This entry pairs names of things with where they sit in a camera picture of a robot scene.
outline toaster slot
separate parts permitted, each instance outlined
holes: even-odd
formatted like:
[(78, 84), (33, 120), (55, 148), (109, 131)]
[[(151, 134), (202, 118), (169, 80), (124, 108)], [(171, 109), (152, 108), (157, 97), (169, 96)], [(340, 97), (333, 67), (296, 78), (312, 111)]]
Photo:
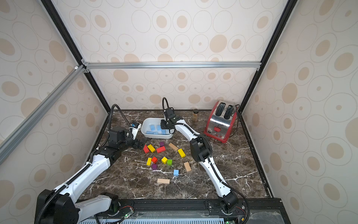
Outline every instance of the toaster slot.
[(232, 112), (234, 112), (234, 107), (233, 107), (232, 105), (229, 105), (229, 106), (227, 107), (227, 109), (226, 109), (225, 114), (224, 114), (224, 118), (225, 118), (226, 120), (230, 119), (230, 116), (231, 116)]
[(216, 115), (216, 116), (221, 116), (221, 114), (222, 114), (223, 111), (224, 111), (225, 106), (226, 106), (226, 103), (221, 102), (221, 103), (219, 104), (219, 106), (218, 106), (218, 109), (216, 109), (215, 115)]

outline white plastic bin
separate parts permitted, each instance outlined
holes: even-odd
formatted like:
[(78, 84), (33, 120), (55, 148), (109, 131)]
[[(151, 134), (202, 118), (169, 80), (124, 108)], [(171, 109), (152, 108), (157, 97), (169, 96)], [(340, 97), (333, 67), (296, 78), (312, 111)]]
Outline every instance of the white plastic bin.
[[(161, 138), (161, 139), (169, 139), (171, 137), (173, 137), (173, 134), (169, 134), (168, 130), (166, 130), (166, 133), (167, 134), (147, 134), (147, 131), (150, 131), (150, 132), (157, 132), (157, 125), (160, 126), (160, 121), (163, 120), (163, 118), (147, 118), (143, 121), (143, 124), (142, 124), (142, 128), (141, 128), (141, 132), (142, 134), (147, 137), (147, 138)], [(151, 125), (154, 125), (154, 128), (155, 130), (152, 131), (150, 129), (150, 126)]]

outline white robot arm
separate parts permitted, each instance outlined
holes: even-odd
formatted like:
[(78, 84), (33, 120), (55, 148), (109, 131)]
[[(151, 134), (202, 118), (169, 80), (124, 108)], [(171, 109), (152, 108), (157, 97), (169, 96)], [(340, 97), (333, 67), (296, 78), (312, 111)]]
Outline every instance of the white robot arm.
[(95, 198), (76, 202), (83, 191), (108, 169), (124, 150), (128, 147), (137, 149), (144, 147), (146, 138), (141, 141), (136, 140), (140, 127), (141, 124), (134, 121), (129, 129), (123, 127), (110, 129), (107, 144), (93, 151), (84, 167), (54, 190), (42, 191), (37, 198), (35, 224), (77, 224), (104, 211), (109, 215), (115, 215), (120, 206), (117, 195), (103, 193)]
[[(198, 138), (198, 135), (200, 135), (200, 133), (194, 131), (183, 119), (178, 120), (177, 123), (178, 123), (178, 125), (175, 125), (175, 129), (177, 131), (179, 131), (180, 133), (182, 133), (188, 141), (192, 141), (193, 139)], [(224, 196), (228, 195), (231, 190), (230, 190), (230, 188), (228, 188), (222, 184), (222, 182), (224, 182), (224, 183), (226, 183), (226, 182), (224, 181), (223, 176), (221, 175), (220, 171), (216, 167), (213, 157), (210, 156), (210, 157), (204, 159), (204, 161), (199, 161), (199, 163), (205, 169), (206, 173), (209, 175), (210, 180), (214, 184), (214, 187), (215, 187), (215, 190), (216, 190), (216, 193), (218, 194), (218, 196), (224, 197)], [(219, 175), (220, 180), (216, 177), (216, 175), (214, 173), (214, 169), (211, 167), (211, 164), (213, 165), (216, 173)]]
[(221, 199), (221, 206), (223, 212), (232, 212), (235, 209), (235, 205), (238, 203), (238, 198), (233, 193), (234, 189), (226, 183), (220, 171), (218, 170), (212, 157), (212, 147), (206, 136), (201, 135), (200, 133), (192, 129), (182, 117), (177, 116), (174, 113), (174, 109), (170, 108), (168, 104), (167, 108), (163, 109), (163, 112), (166, 122), (161, 123), (161, 128), (170, 129), (175, 127), (177, 131), (179, 131), (185, 136), (185, 138), (190, 143), (190, 152), (193, 159), (196, 162), (200, 163), (200, 165), (205, 169), (206, 173), (210, 177), (210, 180), (214, 184), (216, 192)]

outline wall panel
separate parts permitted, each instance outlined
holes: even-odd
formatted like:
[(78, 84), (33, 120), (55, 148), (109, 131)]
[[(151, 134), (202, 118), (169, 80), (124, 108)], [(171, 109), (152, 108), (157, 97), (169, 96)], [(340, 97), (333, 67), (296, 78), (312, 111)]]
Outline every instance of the wall panel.
[(212, 109), (218, 99), (240, 104), (256, 68), (93, 69), (108, 103), (121, 109)]
[(358, 2), (301, 1), (243, 117), (291, 223), (356, 223)]
[(260, 61), (285, 0), (58, 0), (87, 62)]
[(0, 7), (0, 142), (73, 70), (76, 62), (34, 0)]
[(38, 194), (84, 165), (106, 116), (79, 75), (0, 165), (0, 223), (32, 223)]

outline spice jar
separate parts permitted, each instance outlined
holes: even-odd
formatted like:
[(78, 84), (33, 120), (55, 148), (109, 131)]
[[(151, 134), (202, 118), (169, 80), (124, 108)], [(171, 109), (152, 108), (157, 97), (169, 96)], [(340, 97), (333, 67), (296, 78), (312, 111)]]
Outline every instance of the spice jar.
[(199, 110), (198, 109), (194, 109), (193, 110), (193, 121), (197, 122), (199, 119)]

